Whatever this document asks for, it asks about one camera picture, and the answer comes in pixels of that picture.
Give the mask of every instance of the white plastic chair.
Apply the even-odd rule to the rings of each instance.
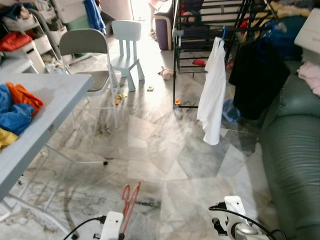
[[[131,69],[136,65],[138,70],[139,80],[144,80],[145,76],[142,71],[139,58],[137,57],[137,41],[141,36],[141,23],[136,21],[116,20],[111,23],[113,35],[119,40],[120,56],[111,61],[114,70],[121,71],[123,77],[127,77],[128,87],[130,92],[136,90]],[[133,55],[131,54],[130,41],[133,45]]]
[[[110,63],[110,56],[108,51],[108,44],[105,39],[105,36],[95,29],[79,29],[66,32],[60,39],[59,43],[60,54],[61,56],[73,55],[79,53],[100,53],[106,54],[106,64],[108,71],[86,71],[86,72],[77,72],[76,74],[90,74],[94,80],[92,88],[87,92],[88,97],[97,97],[103,95],[107,89],[110,89],[111,92],[111,103],[112,107],[98,107],[98,108],[89,108],[95,110],[113,110],[114,124],[115,127],[118,127],[117,122],[117,111],[115,103],[116,90],[120,92],[120,86],[117,81],[117,77]],[[66,73],[66,65],[63,61],[63,68]]]

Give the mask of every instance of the white table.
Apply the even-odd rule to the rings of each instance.
[[[31,125],[19,136],[18,140],[0,151],[0,202],[76,104],[92,87],[94,80],[87,74],[9,74],[0,71],[0,84],[5,82],[22,84],[29,92],[42,99],[45,106],[35,115]],[[25,207],[44,214],[64,232],[68,232],[66,227],[60,225],[50,213],[18,198],[15,200]],[[2,204],[7,209],[9,208],[4,201]]]
[[[37,70],[33,66],[29,58],[5,58],[1,64],[0,73],[34,73],[37,74]]]

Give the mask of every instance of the marble floor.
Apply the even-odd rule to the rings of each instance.
[[[125,78],[117,73],[128,96],[117,106],[118,128],[112,111],[74,111],[77,129],[69,116],[50,144],[66,156],[78,161],[103,161],[97,164],[74,164],[63,180],[48,211],[68,228],[107,213],[121,211],[121,192],[125,184],[141,181],[129,226],[128,240],[219,240],[211,219],[218,216],[208,207],[221,202],[226,195],[239,195],[246,213],[266,227],[278,226],[274,203],[262,164],[259,123],[222,121],[220,143],[210,146],[202,139],[196,109],[173,110],[173,81],[157,74],[161,66],[172,68],[173,53],[160,51],[147,34],[138,43],[138,56],[145,81],[132,76],[136,91],[128,92]],[[109,39],[110,56],[119,52],[118,43]],[[103,55],[71,66],[72,72],[106,68]],[[204,75],[181,74],[177,80],[177,98],[185,104],[198,104]],[[226,99],[234,89],[227,86]],[[98,107],[110,103],[106,92],[83,99],[78,107]],[[18,193],[42,162],[37,156],[20,178],[12,193]],[[49,161],[27,190],[24,199],[44,206],[67,161],[50,153]],[[101,226],[91,222],[79,230],[81,240],[93,239]],[[62,240],[65,234],[54,224],[27,208],[17,206],[14,214],[0,223],[0,239]]]

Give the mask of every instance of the metal rack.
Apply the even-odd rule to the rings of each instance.
[[[198,108],[194,105],[177,105],[176,104],[176,88],[177,88],[177,71],[179,74],[192,74],[195,73],[206,73],[204,66],[192,65],[195,59],[208,59],[209,54],[212,50],[213,42],[215,37],[221,37],[225,32],[224,37],[224,48],[225,63],[228,62],[232,47],[235,43],[239,43],[237,34],[239,32],[247,32],[246,38],[257,31],[271,30],[272,26],[252,26],[254,20],[276,19],[278,22],[277,29],[286,31],[286,27],[281,24],[277,13],[274,11],[272,6],[267,0],[257,4],[255,0],[242,0],[239,3],[234,3],[235,0],[209,0],[194,2],[187,6],[182,6],[181,0],[174,1],[174,21],[173,21],[173,109],[176,108]],[[219,13],[205,13],[197,14],[196,18],[201,20],[195,22],[182,22],[181,19],[186,16],[181,15],[181,11],[188,11],[192,8],[198,9],[218,9]],[[238,8],[238,11],[230,11],[226,9]],[[263,18],[256,18],[257,13],[267,13]],[[217,19],[217,20],[202,20],[204,16],[219,16],[219,15],[236,15],[236,18],[230,19]],[[246,28],[240,27],[241,23],[248,19],[248,26]],[[215,29],[210,29],[208,25],[219,25],[215,26]],[[197,56],[184,57],[185,53],[193,53]]]

